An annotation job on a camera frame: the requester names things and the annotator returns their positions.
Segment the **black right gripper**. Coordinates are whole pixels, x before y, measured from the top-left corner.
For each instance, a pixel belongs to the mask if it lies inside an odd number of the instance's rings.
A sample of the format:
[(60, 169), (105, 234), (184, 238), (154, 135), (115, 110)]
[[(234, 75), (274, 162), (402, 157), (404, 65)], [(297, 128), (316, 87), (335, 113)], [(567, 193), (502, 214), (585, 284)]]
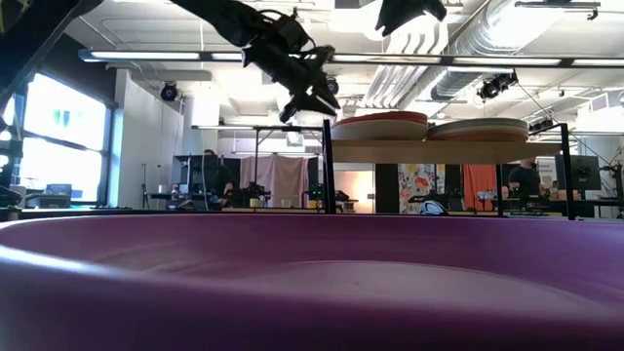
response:
[(381, 35), (388, 36), (407, 22), (426, 14), (443, 20), (447, 8), (441, 0), (384, 0), (374, 29), (382, 30)]

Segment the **magenta pink plate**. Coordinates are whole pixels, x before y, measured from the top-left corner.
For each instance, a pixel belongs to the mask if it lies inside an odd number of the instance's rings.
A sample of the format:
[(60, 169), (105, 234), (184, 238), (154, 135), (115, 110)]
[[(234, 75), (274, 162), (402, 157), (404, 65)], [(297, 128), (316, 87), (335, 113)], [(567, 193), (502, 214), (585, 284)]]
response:
[(373, 118), (350, 118), (350, 119), (345, 119), (345, 120), (341, 120), (339, 122), (336, 122), (335, 124), (332, 125), (333, 128), (337, 128), (338, 126), (345, 126), (348, 124), (355, 124), (355, 123), (362, 123), (362, 122), (385, 122), (385, 121), (401, 121), (401, 122), (410, 122), (410, 123), (416, 123), (419, 125), (424, 125), (427, 126), (427, 120), (423, 120), (423, 119), (415, 119), (415, 118), (399, 118), (399, 117), (373, 117)]

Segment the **orange curtain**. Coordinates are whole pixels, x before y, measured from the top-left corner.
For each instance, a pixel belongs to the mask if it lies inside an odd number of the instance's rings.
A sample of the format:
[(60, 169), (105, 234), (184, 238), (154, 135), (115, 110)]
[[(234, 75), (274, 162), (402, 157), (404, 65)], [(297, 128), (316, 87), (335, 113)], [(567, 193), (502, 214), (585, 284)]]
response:
[(467, 209), (493, 210), (491, 202), (482, 204), (477, 195), (480, 191), (494, 190), (496, 187), (496, 170), (494, 165), (463, 165), (464, 205)]

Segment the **black bar with light strips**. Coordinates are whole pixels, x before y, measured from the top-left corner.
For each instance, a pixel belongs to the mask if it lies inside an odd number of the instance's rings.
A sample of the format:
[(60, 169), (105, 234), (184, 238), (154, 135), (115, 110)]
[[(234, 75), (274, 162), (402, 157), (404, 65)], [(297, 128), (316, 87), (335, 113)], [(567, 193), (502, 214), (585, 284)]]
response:
[[(83, 61), (241, 62), (239, 52), (142, 52), (80, 50)], [(624, 58), (445, 56), (399, 54), (335, 54), (329, 64), (479, 66), (524, 68), (624, 69)]]

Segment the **purple plate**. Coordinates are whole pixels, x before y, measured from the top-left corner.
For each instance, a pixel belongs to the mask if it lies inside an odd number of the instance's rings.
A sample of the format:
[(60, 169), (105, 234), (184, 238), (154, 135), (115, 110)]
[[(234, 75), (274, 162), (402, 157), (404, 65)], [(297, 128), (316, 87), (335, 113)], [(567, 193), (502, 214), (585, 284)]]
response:
[(624, 351), (624, 224), (319, 214), (0, 224), (0, 351)]

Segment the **silver ventilation duct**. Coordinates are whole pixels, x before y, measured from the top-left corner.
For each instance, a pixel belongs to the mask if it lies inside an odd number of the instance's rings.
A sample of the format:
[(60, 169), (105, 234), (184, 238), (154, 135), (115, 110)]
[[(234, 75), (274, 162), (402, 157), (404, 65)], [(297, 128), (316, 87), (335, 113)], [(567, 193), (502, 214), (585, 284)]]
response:
[[(542, 29), (533, 27), (535, 11), (516, 7), (519, 0), (490, 0), (450, 45), (452, 56), (513, 55), (537, 38)], [(481, 76), (477, 72), (448, 69), (431, 90), (432, 99), (450, 100)]]

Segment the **colourful floral panel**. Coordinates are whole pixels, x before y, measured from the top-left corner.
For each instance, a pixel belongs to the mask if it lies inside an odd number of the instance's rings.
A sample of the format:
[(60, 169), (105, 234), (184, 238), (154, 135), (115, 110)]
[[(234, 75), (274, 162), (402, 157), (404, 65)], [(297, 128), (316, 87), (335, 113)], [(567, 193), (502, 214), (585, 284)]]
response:
[(399, 209), (401, 214), (417, 214), (420, 211), (418, 201), (410, 203), (413, 196), (424, 197), (436, 189), (435, 164), (399, 164)]

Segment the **black panel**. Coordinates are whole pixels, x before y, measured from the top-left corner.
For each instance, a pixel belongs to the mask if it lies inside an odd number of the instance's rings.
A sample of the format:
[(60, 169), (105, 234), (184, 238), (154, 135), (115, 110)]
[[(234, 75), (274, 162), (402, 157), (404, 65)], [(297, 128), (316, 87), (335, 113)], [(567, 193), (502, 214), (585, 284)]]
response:
[(398, 165), (376, 164), (374, 188), (375, 211), (378, 214), (397, 214), (400, 211)]

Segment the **orange plate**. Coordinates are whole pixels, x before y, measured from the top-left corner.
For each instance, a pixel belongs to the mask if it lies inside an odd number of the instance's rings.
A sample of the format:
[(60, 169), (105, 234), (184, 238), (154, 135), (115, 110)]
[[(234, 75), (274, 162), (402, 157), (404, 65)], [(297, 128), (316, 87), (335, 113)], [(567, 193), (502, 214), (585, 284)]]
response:
[(428, 120), (428, 116), (426, 114), (422, 114), (419, 112), (411, 112), (411, 111), (388, 111), (388, 112), (378, 112), (372, 113), (362, 116), (349, 117), (344, 119), (344, 122), (347, 121), (356, 121), (356, 120), (374, 120), (374, 119), (400, 119), (400, 120), (412, 120), (425, 123)]

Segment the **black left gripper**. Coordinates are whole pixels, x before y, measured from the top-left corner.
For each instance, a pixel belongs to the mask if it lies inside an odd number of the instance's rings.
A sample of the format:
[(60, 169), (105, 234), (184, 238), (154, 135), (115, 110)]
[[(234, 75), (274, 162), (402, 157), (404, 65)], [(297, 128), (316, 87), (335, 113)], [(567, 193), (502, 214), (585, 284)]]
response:
[(242, 49), (244, 67), (253, 63), (291, 95), (299, 94), (299, 98), (293, 98), (282, 108), (281, 122), (288, 122), (299, 111), (336, 116), (335, 110), (340, 106), (323, 69), (334, 53), (332, 46), (318, 46), (295, 53), (277, 40), (266, 37), (256, 37)]

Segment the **black monitor on arm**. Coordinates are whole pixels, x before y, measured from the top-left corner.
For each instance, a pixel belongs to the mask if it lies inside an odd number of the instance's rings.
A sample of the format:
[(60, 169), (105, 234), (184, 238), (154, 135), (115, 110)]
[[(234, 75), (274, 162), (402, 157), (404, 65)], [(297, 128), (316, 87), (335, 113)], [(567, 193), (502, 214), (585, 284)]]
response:
[[(566, 190), (564, 156), (555, 156), (556, 176), (559, 190)], [(570, 157), (570, 180), (573, 190), (601, 190), (599, 158), (597, 156)]]

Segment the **cream white plate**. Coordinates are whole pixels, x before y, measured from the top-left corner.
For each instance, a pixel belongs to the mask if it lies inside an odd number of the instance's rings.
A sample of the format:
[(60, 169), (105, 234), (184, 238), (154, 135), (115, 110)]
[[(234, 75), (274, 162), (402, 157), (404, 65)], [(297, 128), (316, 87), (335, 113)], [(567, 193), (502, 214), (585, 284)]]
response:
[(331, 137), (340, 140), (422, 140), (427, 126), (410, 122), (362, 122), (331, 128)]

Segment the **beige curtain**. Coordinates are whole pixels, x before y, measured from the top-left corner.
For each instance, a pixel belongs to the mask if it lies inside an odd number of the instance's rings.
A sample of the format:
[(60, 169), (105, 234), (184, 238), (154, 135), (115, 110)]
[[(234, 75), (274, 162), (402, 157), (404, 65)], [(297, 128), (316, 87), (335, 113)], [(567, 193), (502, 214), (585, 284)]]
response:
[(284, 201), (298, 207), (300, 196), (308, 189), (308, 160), (281, 155), (244, 158), (239, 186), (247, 187), (250, 182), (271, 192), (269, 208), (281, 208)]

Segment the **peach plate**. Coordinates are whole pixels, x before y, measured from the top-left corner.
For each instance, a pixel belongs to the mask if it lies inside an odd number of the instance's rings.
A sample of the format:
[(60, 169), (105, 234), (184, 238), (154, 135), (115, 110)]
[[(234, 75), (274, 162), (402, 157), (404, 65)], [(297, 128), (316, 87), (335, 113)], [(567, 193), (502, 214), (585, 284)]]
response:
[(526, 130), (511, 127), (464, 128), (434, 132), (427, 134), (429, 140), (451, 141), (516, 141), (525, 142), (528, 138)]

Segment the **black computer monitor back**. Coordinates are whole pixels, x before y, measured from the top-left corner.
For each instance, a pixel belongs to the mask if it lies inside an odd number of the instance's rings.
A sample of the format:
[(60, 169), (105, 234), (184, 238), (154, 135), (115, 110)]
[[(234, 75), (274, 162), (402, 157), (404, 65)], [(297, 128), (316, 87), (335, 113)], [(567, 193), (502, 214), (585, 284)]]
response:
[(239, 187), (240, 171), (240, 159), (206, 154), (173, 158), (173, 183), (201, 202), (226, 199), (229, 190)]

